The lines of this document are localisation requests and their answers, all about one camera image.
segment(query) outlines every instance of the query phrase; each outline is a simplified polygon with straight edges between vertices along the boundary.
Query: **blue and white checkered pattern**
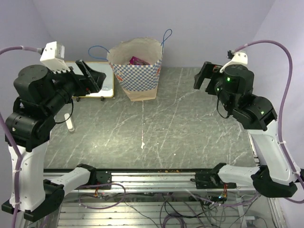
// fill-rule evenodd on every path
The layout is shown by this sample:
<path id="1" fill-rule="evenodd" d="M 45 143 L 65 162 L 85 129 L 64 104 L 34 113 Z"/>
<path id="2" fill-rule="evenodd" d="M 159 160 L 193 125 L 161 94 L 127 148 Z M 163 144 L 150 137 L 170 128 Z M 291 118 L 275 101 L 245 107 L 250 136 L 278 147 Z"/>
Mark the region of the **blue and white checkered pattern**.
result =
<path id="1" fill-rule="evenodd" d="M 139 92 L 156 88 L 162 65 L 161 60 L 154 65 L 146 66 L 109 64 L 124 89 Z"/>

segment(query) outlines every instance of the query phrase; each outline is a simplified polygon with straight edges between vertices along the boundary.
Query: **wall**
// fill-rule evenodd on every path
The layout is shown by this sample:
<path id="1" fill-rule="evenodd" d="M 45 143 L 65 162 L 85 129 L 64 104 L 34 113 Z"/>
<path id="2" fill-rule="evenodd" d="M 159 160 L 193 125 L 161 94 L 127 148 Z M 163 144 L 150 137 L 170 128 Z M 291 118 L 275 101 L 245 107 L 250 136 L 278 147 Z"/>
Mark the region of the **wall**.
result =
<path id="1" fill-rule="evenodd" d="M 276 0 L 265 18 L 254 40 L 273 39 L 285 45 L 293 58 L 294 73 L 283 113 L 283 138 L 297 162 L 304 168 L 303 112 L 304 112 L 304 1 Z M 265 96 L 279 110 L 288 75 L 288 61 L 285 53 L 274 45 L 259 44 L 247 48 L 249 67 L 255 73 L 254 93 Z M 296 199 L 304 198 L 303 191 Z M 302 227 L 304 206 L 281 200 L 289 227 Z"/>
<path id="2" fill-rule="evenodd" d="M 0 49 L 8 46 L 32 46 L 44 47 L 52 41 L 44 28 L 39 14 L 30 0 L 1 0 L 0 7 Z M 11 51 L 0 58 L 0 107 L 3 117 L 6 119 L 11 113 L 13 102 L 17 92 L 13 87 L 13 81 L 18 72 L 32 64 L 39 63 L 37 53 L 25 51 Z M 0 129 L 0 203 L 10 197 L 11 191 L 11 164 L 7 143 L 4 142 L 4 133 Z M 0 211 L 1 227 L 10 227 L 11 215 Z"/>
<path id="3" fill-rule="evenodd" d="M 51 36 L 66 46 L 66 59 L 92 59 L 92 45 L 112 48 L 134 37 L 162 40 L 163 65 L 200 67 L 225 63 L 228 49 L 254 37 L 274 0 L 33 0 Z M 105 57 L 106 51 L 92 51 Z"/>

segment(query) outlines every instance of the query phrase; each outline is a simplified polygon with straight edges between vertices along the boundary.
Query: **checkered bag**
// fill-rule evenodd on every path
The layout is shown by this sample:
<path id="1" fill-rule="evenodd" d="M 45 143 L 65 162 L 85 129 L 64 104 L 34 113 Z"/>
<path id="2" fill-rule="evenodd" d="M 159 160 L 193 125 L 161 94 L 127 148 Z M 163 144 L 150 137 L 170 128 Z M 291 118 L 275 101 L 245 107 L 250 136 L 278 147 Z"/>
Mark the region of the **checkered bag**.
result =
<path id="1" fill-rule="evenodd" d="M 163 44 L 167 38 L 163 35 L 163 41 L 153 38 L 134 38 L 110 49 L 107 60 L 118 79 L 121 87 L 131 101 L 143 101 L 156 98 L 157 85 L 162 65 Z M 137 57 L 150 65 L 129 65 L 130 59 Z"/>

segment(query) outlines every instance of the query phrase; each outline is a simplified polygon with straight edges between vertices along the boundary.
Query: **gray marble tabletop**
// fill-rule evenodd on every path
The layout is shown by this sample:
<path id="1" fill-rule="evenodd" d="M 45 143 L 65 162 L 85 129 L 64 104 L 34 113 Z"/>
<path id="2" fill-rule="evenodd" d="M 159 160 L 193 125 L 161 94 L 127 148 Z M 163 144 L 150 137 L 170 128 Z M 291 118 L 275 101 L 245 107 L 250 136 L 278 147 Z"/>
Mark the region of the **gray marble tabletop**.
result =
<path id="1" fill-rule="evenodd" d="M 204 92 L 207 82 L 201 90 L 193 89 L 199 70 L 163 67 L 155 100 L 131 102 L 115 82 L 114 98 L 74 102 L 75 131 L 65 124 L 53 129 L 45 168 L 79 163 L 137 169 L 212 168 L 219 162 L 254 166 L 243 127 L 232 117 L 219 116 L 217 98 Z M 70 109 L 66 105 L 56 121 Z"/>

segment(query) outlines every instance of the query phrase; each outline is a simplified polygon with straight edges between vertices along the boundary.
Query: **pink package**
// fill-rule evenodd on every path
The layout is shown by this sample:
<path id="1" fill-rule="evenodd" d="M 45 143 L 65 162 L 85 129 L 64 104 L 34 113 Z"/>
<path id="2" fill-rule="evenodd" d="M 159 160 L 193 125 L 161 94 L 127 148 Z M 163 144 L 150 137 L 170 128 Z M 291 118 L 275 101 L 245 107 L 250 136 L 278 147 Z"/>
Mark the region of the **pink package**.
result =
<path id="1" fill-rule="evenodd" d="M 150 65 L 148 62 L 146 61 L 143 61 L 142 59 L 140 58 L 137 58 L 137 57 L 132 57 L 130 59 L 130 63 L 129 65 L 140 65 L 140 66 L 144 66 L 144 65 Z"/>

